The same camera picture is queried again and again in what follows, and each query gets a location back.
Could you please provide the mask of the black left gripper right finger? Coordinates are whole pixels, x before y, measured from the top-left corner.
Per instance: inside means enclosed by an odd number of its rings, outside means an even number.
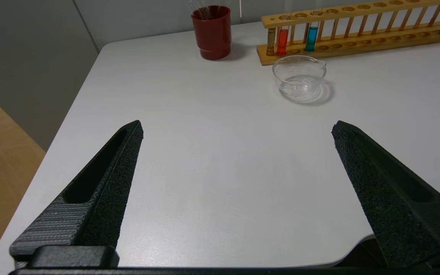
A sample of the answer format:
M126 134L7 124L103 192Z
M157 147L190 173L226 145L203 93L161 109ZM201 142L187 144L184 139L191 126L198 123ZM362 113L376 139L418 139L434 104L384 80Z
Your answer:
M440 192L358 127L332 137L387 265L440 268Z

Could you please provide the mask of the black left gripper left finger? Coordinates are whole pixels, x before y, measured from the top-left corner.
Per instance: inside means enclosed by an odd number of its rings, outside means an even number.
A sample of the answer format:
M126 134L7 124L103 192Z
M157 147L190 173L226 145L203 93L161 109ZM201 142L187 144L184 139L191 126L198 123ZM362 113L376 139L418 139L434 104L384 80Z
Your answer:
M116 246L144 132L121 127L11 244L18 269L105 268Z

